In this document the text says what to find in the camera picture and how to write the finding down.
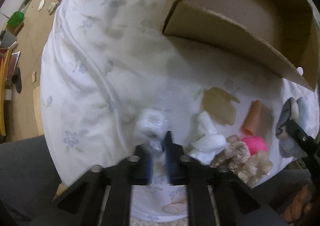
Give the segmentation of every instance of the floral pattern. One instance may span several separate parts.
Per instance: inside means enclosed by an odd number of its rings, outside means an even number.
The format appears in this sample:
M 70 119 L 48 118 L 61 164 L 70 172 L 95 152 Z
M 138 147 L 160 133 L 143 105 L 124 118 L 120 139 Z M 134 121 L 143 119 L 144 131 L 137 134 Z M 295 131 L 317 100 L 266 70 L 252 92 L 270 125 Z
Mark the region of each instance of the floral pattern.
M 224 86 L 231 95 L 235 95 L 240 90 L 240 87 L 235 86 L 234 81 L 230 78 L 226 79 Z
M 163 174 L 160 174 L 160 175 L 155 176 L 155 177 L 153 178 L 153 182 L 154 182 L 155 184 L 162 184 L 164 181 L 165 181 L 165 177 L 164 177 Z
M 148 215 L 147 218 L 148 218 L 151 222 L 159 221 L 159 218 L 158 218 L 157 216 Z
M 95 22 L 97 22 L 97 18 L 88 17 L 85 21 L 82 22 L 82 26 L 81 27 L 83 29 L 93 27 L 93 24 Z
M 52 96 L 49 96 L 47 99 L 47 104 L 46 104 L 46 108 L 50 107 L 52 105 Z
M 183 186 L 180 186 L 180 187 L 178 187 L 175 191 L 172 191 L 172 192 L 169 194 L 170 198 L 172 199 L 172 198 L 177 194 L 177 192 L 179 192 L 182 188 L 183 188 Z
M 85 72 L 87 72 L 88 69 L 87 69 L 86 66 L 84 65 L 84 62 L 86 61 L 86 58 L 81 59 L 80 56 L 79 56 L 79 54 L 76 53 L 76 52 L 75 52 L 75 54 L 74 54 L 74 57 L 75 57 L 75 60 L 76 60 L 76 66 L 75 66 L 75 68 L 73 69 L 72 72 L 75 72 L 77 66 L 79 66 L 79 69 L 78 69 L 79 73 L 84 74 Z
M 71 133 L 70 131 L 66 130 L 66 137 L 63 139 L 63 142 L 65 142 L 71 148 L 73 148 L 74 145 L 79 143 L 79 140 L 76 137 L 77 137 L 76 132 Z

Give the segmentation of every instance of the cloth bundle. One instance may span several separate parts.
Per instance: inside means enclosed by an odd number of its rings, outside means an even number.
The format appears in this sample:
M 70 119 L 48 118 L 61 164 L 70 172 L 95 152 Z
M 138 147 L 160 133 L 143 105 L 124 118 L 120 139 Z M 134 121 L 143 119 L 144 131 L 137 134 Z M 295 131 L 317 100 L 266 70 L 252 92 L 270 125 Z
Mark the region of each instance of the cloth bundle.
M 247 144 L 236 135 L 227 138 L 226 148 L 211 163 L 213 167 L 222 164 L 227 164 L 228 168 L 250 187 L 263 175 L 268 174 L 273 166 L 267 152 L 259 151 L 251 156 Z
M 308 118 L 308 105 L 303 97 L 297 100 L 291 97 L 285 102 L 276 127 L 276 137 L 279 139 L 279 150 L 282 157 L 300 158 L 307 156 L 306 152 L 286 132 L 285 126 L 286 122 L 292 119 L 305 131 Z

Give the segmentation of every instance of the gray fabric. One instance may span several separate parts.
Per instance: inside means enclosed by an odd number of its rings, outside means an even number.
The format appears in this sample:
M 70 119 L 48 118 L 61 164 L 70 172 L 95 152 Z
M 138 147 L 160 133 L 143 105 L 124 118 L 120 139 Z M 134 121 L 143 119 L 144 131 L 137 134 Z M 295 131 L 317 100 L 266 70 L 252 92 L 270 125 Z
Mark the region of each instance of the gray fabric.
M 295 108 L 293 105 L 298 106 L 297 113 L 295 113 L 296 111 L 294 111 Z M 303 151 L 298 143 L 291 136 L 287 135 L 286 132 L 286 123 L 293 119 L 294 116 L 298 116 L 298 119 L 295 119 L 295 121 L 303 130 L 306 130 L 308 107 L 303 97 L 297 100 L 291 97 L 285 102 L 276 126 L 276 137 L 279 139 L 280 155 L 284 158 L 301 158 L 307 156 L 306 152 Z
M 60 183 L 44 136 L 0 145 L 0 199 L 18 224 L 48 206 Z

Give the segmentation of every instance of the bed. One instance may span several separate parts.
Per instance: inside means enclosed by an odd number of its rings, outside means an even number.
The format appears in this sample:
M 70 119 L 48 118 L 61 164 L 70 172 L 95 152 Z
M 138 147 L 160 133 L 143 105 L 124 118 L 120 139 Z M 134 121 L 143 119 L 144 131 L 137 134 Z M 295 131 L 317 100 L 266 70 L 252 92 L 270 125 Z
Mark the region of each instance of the bed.
M 143 108 L 166 112 L 175 143 L 188 146 L 196 141 L 195 117 L 202 109 L 203 91 L 213 86 L 241 102 L 235 103 L 233 126 L 217 125 L 226 137 L 240 133 L 252 101 L 260 100 L 269 110 L 264 138 L 273 168 L 259 183 L 294 159 L 281 157 L 275 137 L 288 98 L 304 97 L 306 132 L 316 137 L 317 90 L 219 48 L 163 36 L 165 1 L 62 0 L 57 8 L 42 54 L 41 115 L 50 154 L 66 185 L 93 165 L 115 165 L 132 154 L 140 143 L 133 130 Z M 133 221 L 139 225 L 135 217 L 153 224 L 180 219 L 177 225 L 184 225 L 186 211 L 163 209 L 183 190 L 166 183 L 160 160 L 152 184 L 134 188 Z M 155 198 L 157 205 L 151 201 Z

